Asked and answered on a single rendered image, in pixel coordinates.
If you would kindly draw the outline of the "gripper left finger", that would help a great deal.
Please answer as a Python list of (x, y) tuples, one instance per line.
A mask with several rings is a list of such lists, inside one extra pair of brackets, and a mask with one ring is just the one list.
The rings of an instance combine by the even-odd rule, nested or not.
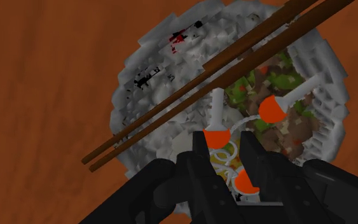
[(245, 224), (221, 176), (209, 161), (202, 131), (177, 161), (157, 158), (129, 179), (79, 224), (160, 224), (187, 202), (190, 224)]

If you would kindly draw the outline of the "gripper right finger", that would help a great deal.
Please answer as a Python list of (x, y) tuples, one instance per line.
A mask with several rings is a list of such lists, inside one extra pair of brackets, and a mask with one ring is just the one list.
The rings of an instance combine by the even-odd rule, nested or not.
[(240, 160), (263, 202), (281, 202), (291, 224), (358, 224), (358, 177), (320, 159), (302, 166), (266, 151), (249, 131)]

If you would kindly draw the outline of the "white bowl of noodle soup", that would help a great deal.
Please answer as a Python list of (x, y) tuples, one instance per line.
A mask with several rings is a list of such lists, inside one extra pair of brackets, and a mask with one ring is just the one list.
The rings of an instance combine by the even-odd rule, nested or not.
[[(119, 133), (202, 74), (206, 62), (275, 11), (276, 7), (257, 1), (224, 5), (220, 0), (206, 0), (181, 16), (167, 17), (141, 39), (141, 47), (127, 59), (118, 76), (111, 131)], [(300, 35), (283, 25), (251, 49), (256, 51), (276, 41), (286, 41), (287, 46), (267, 63), (266, 79), (261, 80), (259, 70), (252, 70), (224, 94), (223, 124), (231, 129), (226, 147), (231, 155), (218, 154), (212, 161), (239, 202), (258, 200), (257, 194), (238, 191), (233, 183), (242, 169), (240, 132), (251, 130), (265, 140), (265, 132), (271, 130), (255, 111), (262, 95), (283, 96), (313, 76), (320, 79), (311, 90), (313, 99), (294, 102), (297, 113), (275, 124), (280, 133), (275, 150), (288, 152), (296, 165), (313, 158), (333, 161), (345, 136), (343, 119), (348, 115), (349, 96), (343, 80), (347, 74), (329, 43), (315, 29)], [(208, 125), (211, 100), (210, 94), (203, 96), (121, 153), (118, 160), (127, 168), (126, 177), (135, 176), (152, 159), (175, 160), (189, 147), (192, 132)]]

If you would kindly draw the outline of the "brown wooden chopstick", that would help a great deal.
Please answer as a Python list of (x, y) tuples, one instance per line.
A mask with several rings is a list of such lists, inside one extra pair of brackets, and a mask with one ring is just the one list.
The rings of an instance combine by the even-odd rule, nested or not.
[(251, 31), (249, 31), (247, 34), (242, 36), (240, 39), (234, 42), (234, 44), (230, 45), (228, 48), (216, 55), (213, 59), (205, 63), (205, 65), (203, 66), (205, 71), (202, 74), (187, 83), (178, 91), (174, 92), (170, 97), (159, 103), (151, 111), (148, 111), (145, 115), (137, 119), (135, 122), (125, 127), (122, 131), (114, 135), (111, 139), (101, 144), (98, 148), (96, 148), (84, 158), (82, 158), (81, 162), (83, 164), (89, 163), (91, 160), (99, 156), (108, 148), (112, 147), (113, 144), (119, 142), (119, 140), (123, 139), (126, 135), (131, 133), (137, 127), (141, 126), (143, 123), (161, 112), (167, 106), (178, 100), (186, 92), (194, 89), (197, 85), (201, 84), (201, 82), (211, 77), (214, 73), (219, 71), (233, 59), (246, 52), (249, 48), (259, 43), (263, 38), (267, 37), (267, 35), (271, 34), (273, 31), (277, 30), (285, 23), (290, 22), (296, 15), (300, 14), (302, 11), (304, 11), (317, 1), (318, 0), (288, 0), (288, 2), (286, 2), (283, 7), (273, 13), (272, 16), (270, 16), (264, 22), (262, 22), (261, 24), (253, 28)]
[(338, 13), (346, 6), (354, 2), (355, 0), (324, 0), (310, 11), (299, 17), (289, 27), (281, 32), (278, 36), (267, 42), (255, 52), (252, 52), (245, 59), (240, 61), (235, 66), (229, 68), (221, 76), (212, 80), (209, 84), (201, 88), (199, 91), (182, 101), (170, 111), (159, 117), (153, 123), (148, 125), (142, 131), (120, 144), (117, 148), (109, 152), (107, 155), (98, 159), (94, 164), (89, 167), (89, 170), (94, 172), (101, 168), (103, 165), (111, 161), (120, 153), (137, 143), (139, 140), (150, 134), (152, 131), (169, 121), (171, 118), (182, 112), (192, 104), (194, 104), (199, 98), (208, 94), (214, 88), (226, 88), (237, 81), (242, 74), (248, 73), (256, 68), (261, 63), (265, 62), (269, 58), (273, 57), (276, 53), (283, 50), (297, 39), (304, 36), (306, 33), (316, 28), (318, 25)]

